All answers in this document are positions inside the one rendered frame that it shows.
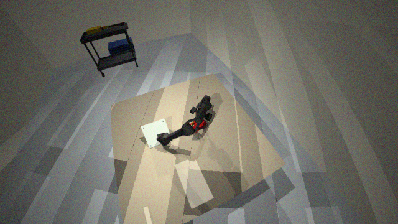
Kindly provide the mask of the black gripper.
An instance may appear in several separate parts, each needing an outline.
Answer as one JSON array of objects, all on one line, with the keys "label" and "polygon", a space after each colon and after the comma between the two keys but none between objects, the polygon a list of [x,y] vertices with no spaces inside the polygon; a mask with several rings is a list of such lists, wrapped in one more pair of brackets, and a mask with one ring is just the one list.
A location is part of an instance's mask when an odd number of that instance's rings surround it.
[{"label": "black gripper", "polygon": [[[194,112],[196,112],[196,115],[198,114],[198,112],[199,112],[199,110],[196,108],[196,107],[192,107],[192,109],[190,110],[190,113],[191,114],[194,114]],[[211,117],[212,117],[212,114],[210,114],[210,113],[208,113],[208,114],[205,114],[205,119],[206,120],[210,120],[211,119]]]}]

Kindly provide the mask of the red circuit board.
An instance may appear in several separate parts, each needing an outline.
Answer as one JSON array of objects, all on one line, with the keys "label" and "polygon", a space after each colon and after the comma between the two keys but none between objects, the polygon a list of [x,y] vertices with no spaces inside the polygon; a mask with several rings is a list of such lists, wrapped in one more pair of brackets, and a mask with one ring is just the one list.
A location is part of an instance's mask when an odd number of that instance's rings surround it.
[{"label": "red circuit board", "polygon": [[[199,127],[198,127],[198,130],[200,130],[200,129],[201,129],[202,127],[204,127],[206,124],[207,124],[207,122],[203,119],[203,120],[202,120],[202,124],[199,125]],[[194,122],[192,122],[190,125],[195,129],[196,126],[197,126],[197,123],[194,121]],[[197,131],[198,131],[198,130],[197,130]],[[197,131],[196,131],[196,132],[197,132]]]}]

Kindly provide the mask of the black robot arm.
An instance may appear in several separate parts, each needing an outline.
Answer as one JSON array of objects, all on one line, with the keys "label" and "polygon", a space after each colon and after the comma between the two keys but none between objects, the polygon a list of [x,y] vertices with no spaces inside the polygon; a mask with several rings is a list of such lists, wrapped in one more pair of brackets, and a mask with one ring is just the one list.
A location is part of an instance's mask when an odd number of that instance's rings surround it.
[{"label": "black robot arm", "polygon": [[[186,123],[183,124],[181,129],[169,134],[169,133],[160,133],[157,136],[158,142],[161,143],[161,145],[166,146],[169,144],[169,142],[175,138],[179,138],[180,136],[191,136],[194,134],[197,130],[199,125],[202,124],[202,120],[207,112],[212,107],[212,104],[210,103],[210,96],[205,95],[201,102],[198,103],[197,108],[199,110],[197,116],[193,119],[188,120]],[[194,129],[189,122],[195,121],[197,123],[196,128]]]}]

